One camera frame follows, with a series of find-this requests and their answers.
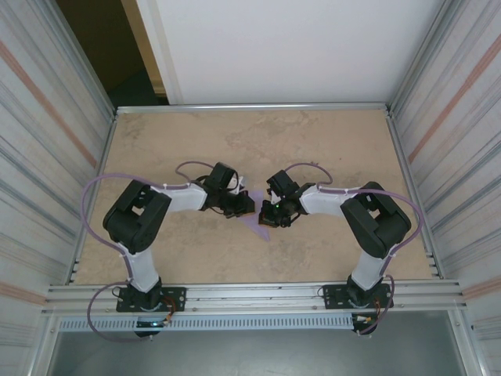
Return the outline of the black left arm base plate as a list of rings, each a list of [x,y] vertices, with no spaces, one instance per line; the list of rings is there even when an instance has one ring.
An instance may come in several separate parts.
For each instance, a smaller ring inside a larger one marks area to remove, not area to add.
[[[116,311],[119,313],[183,312],[186,303],[185,287],[155,287],[145,293],[132,286],[115,287]]]

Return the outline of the aluminium corner post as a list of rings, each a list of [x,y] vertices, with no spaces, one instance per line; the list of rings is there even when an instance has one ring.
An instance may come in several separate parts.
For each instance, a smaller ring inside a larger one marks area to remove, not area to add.
[[[398,110],[398,107],[406,101],[412,87],[415,85],[419,76],[424,70],[427,61],[434,53],[436,46],[439,43],[442,34],[448,28],[451,19],[454,17],[456,10],[461,6],[463,0],[442,0],[438,12],[434,17],[431,25],[421,42],[416,55],[414,56],[408,70],[403,76],[398,88],[387,102],[387,110],[389,114],[393,114]]]
[[[70,59],[70,65],[76,70],[95,105],[103,116],[113,120],[116,117],[115,107],[56,0],[35,0],[35,2],[42,15],[47,18],[50,30],[62,44],[63,51]]]

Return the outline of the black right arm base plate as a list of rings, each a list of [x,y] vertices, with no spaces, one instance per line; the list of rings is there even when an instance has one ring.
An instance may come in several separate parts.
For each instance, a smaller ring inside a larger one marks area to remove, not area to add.
[[[321,290],[326,309],[375,309],[377,302],[381,308],[394,306],[389,284],[378,284],[368,291],[347,284],[324,285]]]

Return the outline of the wide aluminium mounting rail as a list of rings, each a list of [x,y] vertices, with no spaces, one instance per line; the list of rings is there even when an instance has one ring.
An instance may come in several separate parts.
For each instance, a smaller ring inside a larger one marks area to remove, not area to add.
[[[188,284],[184,314],[307,313],[323,311],[322,282],[285,284]],[[82,316],[98,285],[51,287],[44,314]],[[397,280],[393,310],[447,311],[467,307],[455,280]]]

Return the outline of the thin aluminium table edge rail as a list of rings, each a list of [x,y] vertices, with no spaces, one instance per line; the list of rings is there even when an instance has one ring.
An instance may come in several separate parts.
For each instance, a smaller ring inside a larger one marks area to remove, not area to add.
[[[169,106],[122,106],[117,115],[122,114],[166,114],[203,112],[252,112],[280,110],[386,110],[386,103],[378,102],[337,102],[337,103],[254,103],[254,104],[198,104]]]

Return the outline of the aluminium side table rail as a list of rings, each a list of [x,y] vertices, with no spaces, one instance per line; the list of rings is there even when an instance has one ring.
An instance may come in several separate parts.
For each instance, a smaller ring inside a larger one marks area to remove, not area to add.
[[[103,152],[101,154],[101,158],[99,160],[99,163],[97,165],[96,169],[96,175],[101,175],[103,174],[105,167],[106,167],[106,162],[110,153],[110,148],[111,148],[111,143],[113,141],[114,133],[117,127],[117,119],[118,119],[118,114],[115,114],[115,117],[113,119],[113,122],[110,125],[110,130],[108,132],[106,142],[103,147]],[[81,200],[82,203],[84,203],[84,206],[80,206],[80,212],[85,211],[87,214],[91,214],[93,211],[93,208],[95,206],[96,202],[96,197],[97,193],[99,191],[99,185],[100,183],[94,183],[89,190],[87,191],[87,196],[83,200]],[[67,278],[67,285],[72,285],[74,284],[74,280],[77,276],[77,272],[79,270],[79,265],[81,263],[81,255],[84,250],[85,246],[85,239],[87,237],[87,230],[85,228],[85,224],[83,220],[81,220],[81,228],[79,230],[78,236],[77,236],[77,243],[75,245],[75,253],[74,253],[74,260],[71,264],[70,272]]]
[[[421,202],[420,195],[417,190],[417,185],[415,184],[411,172],[410,163],[408,161],[407,156],[405,155],[402,146],[402,141],[400,140],[400,137],[398,135],[395,120],[391,112],[387,113],[386,121],[409,196],[413,200],[413,202],[417,204],[418,208],[422,212],[423,220],[422,220],[422,230],[420,231],[420,237],[424,244],[425,253],[427,257],[431,260],[431,275],[433,278],[443,280],[445,277],[442,272],[442,262],[440,258],[437,256],[436,253],[437,249],[435,247],[433,234],[428,225],[427,216],[424,211],[424,206]]]

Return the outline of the black base controller board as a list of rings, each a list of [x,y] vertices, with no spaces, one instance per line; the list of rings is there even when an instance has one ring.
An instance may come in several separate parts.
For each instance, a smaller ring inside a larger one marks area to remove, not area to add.
[[[166,328],[170,322],[171,318],[169,316],[162,320],[138,320],[135,325],[136,331],[134,331],[134,333],[139,338],[153,337]]]
[[[358,336],[372,334],[377,328],[378,315],[376,313],[352,314],[352,331]]]

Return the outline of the grey metal shelf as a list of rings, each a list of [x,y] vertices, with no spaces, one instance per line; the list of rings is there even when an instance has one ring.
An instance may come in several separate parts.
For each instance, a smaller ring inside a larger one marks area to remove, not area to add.
[[[201,331],[109,343],[64,333],[49,376],[466,376],[445,340],[349,331]]]

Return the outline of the white door frame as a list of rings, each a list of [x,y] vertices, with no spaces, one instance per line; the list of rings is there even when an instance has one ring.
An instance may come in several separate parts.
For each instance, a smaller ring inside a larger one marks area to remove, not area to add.
[[[140,56],[159,97],[170,105],[185,103],[167,34],[161,18],[160,0],[121,0]]]

